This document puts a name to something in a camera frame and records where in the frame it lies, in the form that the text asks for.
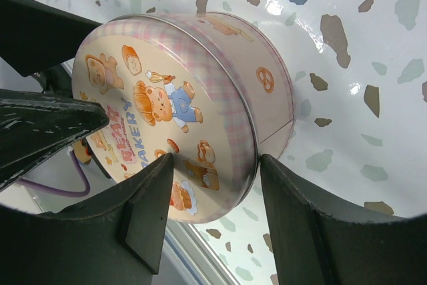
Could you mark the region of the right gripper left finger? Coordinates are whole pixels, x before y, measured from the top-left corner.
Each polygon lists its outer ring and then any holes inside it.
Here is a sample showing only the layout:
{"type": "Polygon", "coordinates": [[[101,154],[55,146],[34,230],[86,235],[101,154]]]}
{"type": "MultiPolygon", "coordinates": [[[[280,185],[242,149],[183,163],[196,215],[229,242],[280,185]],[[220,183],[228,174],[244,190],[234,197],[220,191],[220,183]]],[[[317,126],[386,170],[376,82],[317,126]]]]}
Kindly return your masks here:
{"type": "Polygon", "coordinates": [[[2,284],[150,284],[159,272],[173,180],[164,155],[58,213],[1,207],[2,284]]]}

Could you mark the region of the round metal tin lid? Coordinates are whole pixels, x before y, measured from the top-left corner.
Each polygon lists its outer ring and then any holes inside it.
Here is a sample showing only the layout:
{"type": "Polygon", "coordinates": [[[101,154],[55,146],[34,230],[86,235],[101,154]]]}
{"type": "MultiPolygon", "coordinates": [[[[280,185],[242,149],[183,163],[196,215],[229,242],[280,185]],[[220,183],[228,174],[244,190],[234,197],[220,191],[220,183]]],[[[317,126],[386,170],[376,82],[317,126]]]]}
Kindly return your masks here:
{"type": "Polygon", "coordinates": [[[109,122],[87,142],[115,182],[173,156],[169,217],[207,223],[242,200],[256,166],[248,107],[191,35],[150,16],[96,27],[77,50],[73,96],[109,122]]]}

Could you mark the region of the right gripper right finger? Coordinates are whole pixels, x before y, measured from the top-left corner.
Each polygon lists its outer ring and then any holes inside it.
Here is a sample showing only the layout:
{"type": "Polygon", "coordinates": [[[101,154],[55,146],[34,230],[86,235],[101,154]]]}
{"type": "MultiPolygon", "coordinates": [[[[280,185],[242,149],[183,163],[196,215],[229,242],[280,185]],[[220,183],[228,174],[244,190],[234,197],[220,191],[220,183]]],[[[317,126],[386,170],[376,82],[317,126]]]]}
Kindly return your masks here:
{"type": "Polygon", "coordinates": [[[348,202],[260,159],[280,284],[425,284],[426,216],[401,218],[348,202]]]}

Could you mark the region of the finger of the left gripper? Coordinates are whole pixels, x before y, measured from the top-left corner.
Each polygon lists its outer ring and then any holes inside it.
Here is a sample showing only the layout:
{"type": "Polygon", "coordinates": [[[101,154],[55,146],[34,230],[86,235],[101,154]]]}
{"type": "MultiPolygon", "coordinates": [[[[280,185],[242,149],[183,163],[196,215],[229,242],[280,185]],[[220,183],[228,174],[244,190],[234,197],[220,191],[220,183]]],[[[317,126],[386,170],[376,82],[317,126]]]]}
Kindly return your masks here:
{"type": "Polygon", "coordinates": [[[98,104],[1,90],[1,189],[109,123],[98,104]]]}
{"type": "Polygon", "coordinates": [[[1,58],[27,77],[73,59],[100,25],[35,0],[1,0],[1,58]]]}

